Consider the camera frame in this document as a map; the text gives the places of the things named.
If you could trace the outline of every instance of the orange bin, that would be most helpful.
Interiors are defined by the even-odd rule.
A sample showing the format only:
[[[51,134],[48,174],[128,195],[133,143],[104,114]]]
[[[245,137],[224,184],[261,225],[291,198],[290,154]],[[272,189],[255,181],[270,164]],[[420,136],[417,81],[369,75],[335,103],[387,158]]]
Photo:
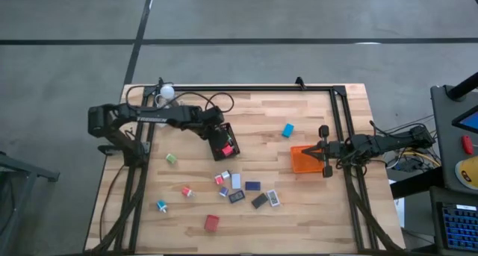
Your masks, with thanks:
[[[312,156],[302,153],[303,149],[313,146],[294,146],[291,147],[292,170],[294,173],[322,172],[323,161],[319,161]]]

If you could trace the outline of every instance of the green block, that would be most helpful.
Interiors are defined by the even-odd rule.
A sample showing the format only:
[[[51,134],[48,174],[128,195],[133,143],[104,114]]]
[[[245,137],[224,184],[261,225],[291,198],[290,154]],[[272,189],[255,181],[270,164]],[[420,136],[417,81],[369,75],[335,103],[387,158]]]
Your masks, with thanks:
[[[167,154],[166,155],[166,160],[170,163],[175,163],[176,162],[176,156],[174,156],[172,154]]]

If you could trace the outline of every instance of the wooden table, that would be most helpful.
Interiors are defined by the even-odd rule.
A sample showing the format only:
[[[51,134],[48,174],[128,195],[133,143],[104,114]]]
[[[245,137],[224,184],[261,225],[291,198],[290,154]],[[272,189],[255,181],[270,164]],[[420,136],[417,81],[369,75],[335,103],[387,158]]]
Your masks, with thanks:
[[[128,88],[125,86],[122,101]],[[356,133],[372,134],[368,123],[372,113],[365,86],[346,84],[346,88]],[[132,90],[130,102],[140,104],[142,93],[140,88]],[[202,94],[209,97],[214,93]],[[240,155],[234,159],[215,162],[208,143],[191,131],[156,125],[137,253],[356,252],[343,171],[334,169],[333,177],[324,179],[321,173],[297,175],[291,169],[290,147],[316,143],[320,125],[329,126],[330,140],[337,139],[329,94],[306,91],[230,94],[235,99],[235,107],[225,113],[225,119],[232,124],[240,147]],[[205,105],[204,99],[194,95],[181,100],[185,104]],[[224,110],[231,104],[225,96],[218,96],[214,103]],[[342,109],[340,111],[342,128],[347,128]],[[294,125],[294,132],[285,138],[281,132],[288,122]],[[131,123],[123,129],[134,126],[135,123]],[[168,153],[178,158],[175,166],[164,159]],[[121,166],[120,155],[106,160],[85,249],[99,242],[99,214],[111,181]],[[367,167],[365,180],[373,215],[393,241],[404,247],[385,168],[382,163],[371,163]],[[226,170],[240,173],[242,183],[260,181],[262,192],[275,189],[282,204],[271,207],[266,203],[256,210],[251,201],[259,193],[250,191],[244,191],[245,200],[230,204],[218,194],[220,186],[214,183],[214,176]],[[120,173],[112,190],[105,211],[104,234],[120,214],[126,173],[126,170]],[[189,186],[196,196],[185,198],[181,194],[184,186]],[[159,199],[167,203],[167,213],[158,211]],[[208,214],[220,217],[216,233],[204,230]],[[363,217],[361,226],[368,244]],[[129,240],[128,227],[131,223],[126,228],[125,247]]]

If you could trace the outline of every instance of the monitor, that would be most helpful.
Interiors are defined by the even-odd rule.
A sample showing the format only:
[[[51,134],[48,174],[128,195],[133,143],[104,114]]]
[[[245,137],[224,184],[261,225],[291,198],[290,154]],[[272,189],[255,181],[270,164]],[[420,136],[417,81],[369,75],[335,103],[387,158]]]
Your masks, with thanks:
[[[452,125],[478,134],[478,105],[456,117]]]

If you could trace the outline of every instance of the gray floor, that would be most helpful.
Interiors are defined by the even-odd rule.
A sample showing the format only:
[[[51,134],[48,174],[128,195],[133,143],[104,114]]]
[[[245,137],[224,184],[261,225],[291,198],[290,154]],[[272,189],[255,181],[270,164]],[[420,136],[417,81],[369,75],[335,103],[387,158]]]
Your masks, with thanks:
[[[0,40],[134,38],[144,0],[0,0]],[[474,0],[154,0],[145,38],[476,37]],[[89,106],[117,102],[132,46],[0,46],[0,150],[39,181],[15,255],[80,252],[104,157]],[[476,44],[144,46],[133,83],[366,83],[377,125],[432,113],[429,88],[477,71]],[[429,216],[412,202],[407,216]],[[414,223],[412,231],[429,234]],[[407,246],[426,245],[409,237]]]

